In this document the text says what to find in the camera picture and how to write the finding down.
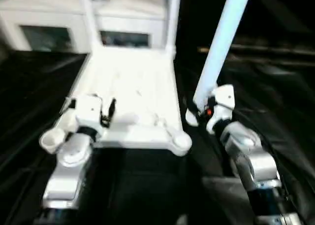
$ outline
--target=glass panel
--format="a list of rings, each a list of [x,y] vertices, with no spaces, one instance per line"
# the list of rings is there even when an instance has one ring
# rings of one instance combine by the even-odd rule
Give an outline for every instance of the glass panel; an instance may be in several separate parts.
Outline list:
[[[127,47],[148,47],[149,36],[147,34],[126,33],[126,32],[100,32],[104,45],[127,46]]]
[[[73,51],[67,28],[39,26],[21,26],[21,28],[34,51]]]

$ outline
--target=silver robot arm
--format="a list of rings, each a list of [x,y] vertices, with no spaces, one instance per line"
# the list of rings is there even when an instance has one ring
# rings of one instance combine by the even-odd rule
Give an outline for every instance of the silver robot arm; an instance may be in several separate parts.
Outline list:
[[[301,225],[293,204],[283,193],[275,159],[262,148],[256,132],[232,120],[233,86],[214,88],[203,111],[192,105],[186,119],[194,126],[203,124],[230,156],[232,171],[248,194],[255,224]]]

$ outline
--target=black fabric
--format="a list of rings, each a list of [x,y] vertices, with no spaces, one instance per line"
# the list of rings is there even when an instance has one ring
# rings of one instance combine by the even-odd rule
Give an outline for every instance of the black fabric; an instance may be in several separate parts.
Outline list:
[[[30,224],[40,211],[55,158],[41,150],[38,137],[57,117],[84,58],[17,52],[0,66],[1,98],[7,103],[1,105],[2,224]],[[175,224],[187,214],[189,224],[252,224],[247,194],[232,176],[226,153],[215,137],[184,121],[183,100],[192,97],[204,59],[178,57],[175,63],[183,127],[193,139],[189,155],[97,151],[81,222]],[[234,85],[237,109],[272,142],[279,170],[308,224],[315,224],[314,71],[235,61],[226,62],[220,75],[220,84]]]
[[[175,66],[179,98],[191,98],[201,73],[205,55]],[[233,84],[236,109],[245,114],[271,141],[279,171],[298,211],[308,224],[315,224],[314,106],[315,69],[307,66],[273,66],[226,61],[219,84]],[[215,200],[230,224],[252,224],[248,197],[238,179],[231,179],[226,153],[214,137],[184,121],[185,101],[181,101],[184,129],[192,136],[191,156],[200,166],[202,183],[210,200]],[[250,127],[248,122],[241,122]],[[207,219],[207,214],[200,214]]]

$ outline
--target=white cabinet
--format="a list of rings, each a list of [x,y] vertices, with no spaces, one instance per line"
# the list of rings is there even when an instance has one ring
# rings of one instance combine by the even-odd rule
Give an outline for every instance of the white cabinet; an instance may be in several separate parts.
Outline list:
[[[75,53],[90,50],[82,15],[0,10],[0,18],[2,31],[13,49]]]
[[[105,0],[93,7],[104,44],[165,47],[165,0]],[[81,0],[0,0],[0,21],[16,50],[91,50]]]

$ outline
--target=white metal rod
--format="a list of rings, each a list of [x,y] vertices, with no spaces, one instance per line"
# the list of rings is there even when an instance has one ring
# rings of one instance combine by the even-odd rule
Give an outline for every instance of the white metal rod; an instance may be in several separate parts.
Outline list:
[[[100,33],[96,25],[91,0],[81,0],[85,10],[85,25],[90,39],[91,49],[102,45]]]
[[[166,50],[175,52],[175,41],[177,33],[177,24],[179,16],[179,7],[181,0],[168,0],[168,24],[167,24],[167,37],[166,37]]]
[[[193,101],[203,110],[210,91],[215,87],[248,0],[226,0],[203,67]]]

